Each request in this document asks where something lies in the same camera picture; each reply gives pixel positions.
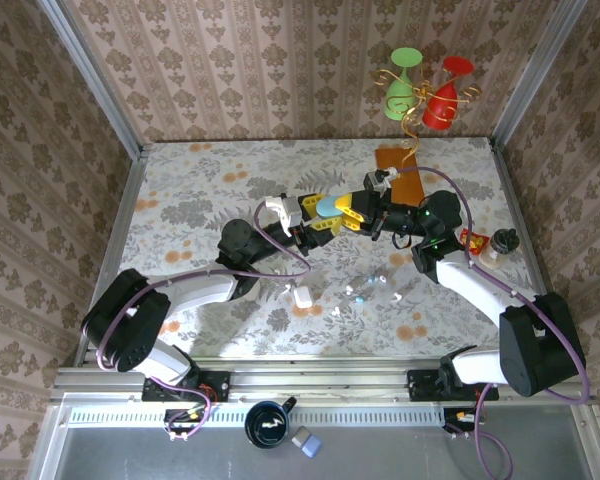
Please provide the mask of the blue earbud charging case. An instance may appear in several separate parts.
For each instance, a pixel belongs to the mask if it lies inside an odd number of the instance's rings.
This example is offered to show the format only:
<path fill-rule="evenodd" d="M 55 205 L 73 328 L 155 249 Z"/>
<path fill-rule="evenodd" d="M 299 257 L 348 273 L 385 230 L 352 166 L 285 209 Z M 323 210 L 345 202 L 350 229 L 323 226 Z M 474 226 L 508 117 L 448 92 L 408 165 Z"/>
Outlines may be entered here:
<path fill-rule="evenodd" d="M 321 218 L 340 217 L 343 212 L 336 207 L 338 196 L 327 196 L 320 199 L 316 205 L 317 215 Z"/>

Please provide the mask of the red snack packet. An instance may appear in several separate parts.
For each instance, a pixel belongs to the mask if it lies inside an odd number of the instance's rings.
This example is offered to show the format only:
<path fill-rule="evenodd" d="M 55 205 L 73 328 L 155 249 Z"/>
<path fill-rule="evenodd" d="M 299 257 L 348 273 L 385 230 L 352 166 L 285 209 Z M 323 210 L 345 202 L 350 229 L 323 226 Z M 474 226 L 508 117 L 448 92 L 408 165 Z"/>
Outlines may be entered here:
<path fill-rule="evenodd" d="M 489 240 L 490 238 L 488 236 L 475 232 L 472 232 L 471 235 L 468 235 L 467 228 L 462 229 L 459 237 L 459 241 L 463 247 L 465 247 L 466 244 L 469 244 L 469 251 L 474 256 L 478 256 L 484 250 L 484 248 L 489 244 Z"/>

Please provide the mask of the small bottle black cap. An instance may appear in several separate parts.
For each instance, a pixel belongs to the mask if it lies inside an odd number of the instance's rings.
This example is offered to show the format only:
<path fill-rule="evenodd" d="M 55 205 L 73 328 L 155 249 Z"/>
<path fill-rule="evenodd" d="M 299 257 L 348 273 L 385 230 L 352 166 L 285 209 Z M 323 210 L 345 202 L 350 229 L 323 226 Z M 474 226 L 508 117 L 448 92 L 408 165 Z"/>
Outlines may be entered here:
<path fill-rule="evenodd" d="M 509 260 L 519 245 L 520 239 L 515 229 L 499 229 L 493 233 L 481 250 L 479 260 L 489 269 L 499 269 Z"/>

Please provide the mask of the red plastic wine glass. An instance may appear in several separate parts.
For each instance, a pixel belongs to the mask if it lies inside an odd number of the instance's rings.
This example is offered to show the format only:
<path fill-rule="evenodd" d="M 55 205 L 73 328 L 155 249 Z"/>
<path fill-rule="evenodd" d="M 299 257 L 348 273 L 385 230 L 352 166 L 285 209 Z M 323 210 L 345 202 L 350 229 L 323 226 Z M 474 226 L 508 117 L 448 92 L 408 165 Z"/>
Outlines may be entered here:
<path fill-rule="evenodd" d="M 422 116 L 424 125 L 436 131 L 448 130 L 451 127 L 459 105 L 455 82 L 459 77 L 474 71 L 473 63 L 460 56 L 446 57 L 442 67 L 449 78 L 429 97 Z"/>

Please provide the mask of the green plastic wine glass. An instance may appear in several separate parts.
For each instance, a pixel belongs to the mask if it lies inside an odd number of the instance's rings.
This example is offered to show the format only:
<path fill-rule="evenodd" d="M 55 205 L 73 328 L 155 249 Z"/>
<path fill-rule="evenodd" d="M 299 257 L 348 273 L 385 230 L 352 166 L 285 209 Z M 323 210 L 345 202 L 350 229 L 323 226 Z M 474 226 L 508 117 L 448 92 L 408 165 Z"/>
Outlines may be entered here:
<path fill-rule="evenodd" d="M 384 114 L 390 120 L 400 121 L 417 102 L 408 70 L 421 64 L 422 53 L 412 47 L 400 47 L 391 53 L 391 61 L 401 71 L 387 90 Z"/>

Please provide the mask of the black connector block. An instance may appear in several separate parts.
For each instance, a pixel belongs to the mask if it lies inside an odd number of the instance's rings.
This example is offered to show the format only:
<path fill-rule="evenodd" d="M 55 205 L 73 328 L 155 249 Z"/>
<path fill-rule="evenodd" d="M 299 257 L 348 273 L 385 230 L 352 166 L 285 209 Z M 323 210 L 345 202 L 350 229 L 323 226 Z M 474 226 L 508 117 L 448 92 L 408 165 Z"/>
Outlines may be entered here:
<path fill-rule="evenodd" d="M 444 408 L 443 429 L 449 434 L 464 434 L 475 430 L 475 407 Z"/>
<path fill-rule="evenodd" d="M 188 409 L 168 409 L 164 415 L 164 429 L 172 440 L 188 439 L 209 419 L 211 409 L 203 406 Z"/>

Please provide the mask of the black mug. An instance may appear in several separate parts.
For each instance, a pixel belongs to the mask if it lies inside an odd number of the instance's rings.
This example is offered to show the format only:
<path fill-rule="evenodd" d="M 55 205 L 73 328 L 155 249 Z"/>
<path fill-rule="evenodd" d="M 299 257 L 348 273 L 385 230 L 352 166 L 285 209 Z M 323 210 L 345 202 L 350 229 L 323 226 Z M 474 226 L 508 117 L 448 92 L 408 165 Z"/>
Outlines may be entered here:
<path fill-rule="evenodd" d="M 259 449 L 272 449 L 279 446 L 289 432 L 289 413 L 297 399 L 288 398 L 283 404 L 262 401 L 255 404 L 247 413 L 244 429 L 249 442 Z"/>

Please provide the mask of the grey blue small box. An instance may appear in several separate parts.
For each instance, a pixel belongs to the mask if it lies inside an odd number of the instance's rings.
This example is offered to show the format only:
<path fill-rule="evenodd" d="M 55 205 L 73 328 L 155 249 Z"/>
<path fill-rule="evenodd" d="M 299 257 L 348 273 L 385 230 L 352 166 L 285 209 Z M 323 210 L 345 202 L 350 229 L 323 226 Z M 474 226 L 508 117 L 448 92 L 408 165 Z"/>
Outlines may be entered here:
<path fill-rule="evenodd" d="M 308 458 L 314 458 L 322 447 L 322 441 L 305 426 L 298 428 L 291 442 Z"/>

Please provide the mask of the aluminium side rail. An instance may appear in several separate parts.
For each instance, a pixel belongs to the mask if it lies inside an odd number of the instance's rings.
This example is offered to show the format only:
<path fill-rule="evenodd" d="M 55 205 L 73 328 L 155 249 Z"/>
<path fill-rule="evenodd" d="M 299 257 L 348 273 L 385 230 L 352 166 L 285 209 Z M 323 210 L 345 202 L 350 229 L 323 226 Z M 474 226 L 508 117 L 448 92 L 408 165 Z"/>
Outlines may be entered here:
<path fill-rule="evenodd" d="M 118 273 L 152 147 L 152 144 L 143 146 L 139 156 L 131 163 L 89 309 L 96 305 Z"/>
<path fill-rule="evenodd" d="M 509 175 L 506 161 L 503 155 L 502 147 L 492 138 L 488 139 L 491 151 L 494 156 L 494 162 L 496 169 L 498 171 L 500 183 L 505 194 L 509 210 L 511 212 L 514 226 L 517 232 L 520 235 L 522 241 L 522 250 L 523 255 L 526 261 L 527 269 L 529 272 L 529 278 L 531 280 L 531 285 L 534 290 L 538 293 L 545 294 L 547 292 L 547 287 L 544 282 L 540 265 L 537 260 L 537 257 L 533 250 L 533 245 L 531 242 L 531 237 L 524 219 L 524 215 L 520 208 L 516 192 L 514 189 L 513 182 Z M 548 391 L 548 394 L 557 398 L 559 400 L 565 401 L 570 405 L 584 405 L 591 400 L 590 395 L 590 380 L 586 374 L 586 369 L 582 365 L 582 362 L 577 354 L 573 356 L 575 359 L 575 366 L 578 371 L 578 375 L 580 377 L 580 397 L 579 398 L 568 398 L 559 394 L 558 392 Z"/>

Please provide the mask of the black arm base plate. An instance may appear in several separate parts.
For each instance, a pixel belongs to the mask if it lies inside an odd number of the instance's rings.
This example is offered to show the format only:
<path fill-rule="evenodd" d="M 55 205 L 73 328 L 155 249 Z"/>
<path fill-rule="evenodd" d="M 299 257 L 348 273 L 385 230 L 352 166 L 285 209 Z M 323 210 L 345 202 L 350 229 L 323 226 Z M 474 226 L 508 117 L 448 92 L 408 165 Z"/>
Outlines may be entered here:
<path fill-rule="evenodd" d="M 227 371 L 202 370 L 185 377 L 177 387 L 194 389 L 204 393 L 212 403 L 226 402 L 230 392 L 230 373 Z M 201 397 L 191 392 L 167 389 L 155 381 L 146 379 L 142 390 L 143 401 L 176 402 L 201 401 Z"/>
<path fill-rule="evenodd" d="M 413 402 L 470 402 L 479 399 L 485 384 L 460 384 L 451 373 L 438 368 L 409 370 L 407 387 Z"/>

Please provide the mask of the aluminium base rail beam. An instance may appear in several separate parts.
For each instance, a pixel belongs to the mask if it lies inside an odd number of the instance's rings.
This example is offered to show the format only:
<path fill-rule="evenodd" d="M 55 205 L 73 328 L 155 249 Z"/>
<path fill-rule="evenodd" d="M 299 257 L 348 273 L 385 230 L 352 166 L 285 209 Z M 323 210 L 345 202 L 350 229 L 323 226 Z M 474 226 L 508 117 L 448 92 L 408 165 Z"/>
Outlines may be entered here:
<path fill-rule="evenodd" d="M 405 405 L 409 402 L 407 373 L 434 369 L 439 360 L 400 357 L 202 357 L 205 371 L 228 371 L 233 404 L 296 397 L 305 406 Z M 58 371 L 52 399 L 67 395 L 85 402 L 138 402 L 144 385 L 140 373 L 113 373 L 91 361 Z"/>

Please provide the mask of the aluminium frame post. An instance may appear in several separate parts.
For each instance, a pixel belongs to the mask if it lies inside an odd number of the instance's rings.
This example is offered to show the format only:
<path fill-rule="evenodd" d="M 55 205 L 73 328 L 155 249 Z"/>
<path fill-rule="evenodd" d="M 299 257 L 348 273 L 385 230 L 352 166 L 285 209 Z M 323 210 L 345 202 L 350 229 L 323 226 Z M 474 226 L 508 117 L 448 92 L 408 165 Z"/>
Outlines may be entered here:
<path fill-rule="evenodd" d="M 559 0 L 490 137 L 501 150 L 515 132 L 588 0 Z"/>
<path fill-rule="evenodd" d="M 117 100 L 103 69 L 64 0 L 37 1 L 64 43 L 70 58 L 93 93 L 130 159 L 133 162 L 137 161 L 141 157 L 143 144 L 127 120 L 122 105 Z"/>

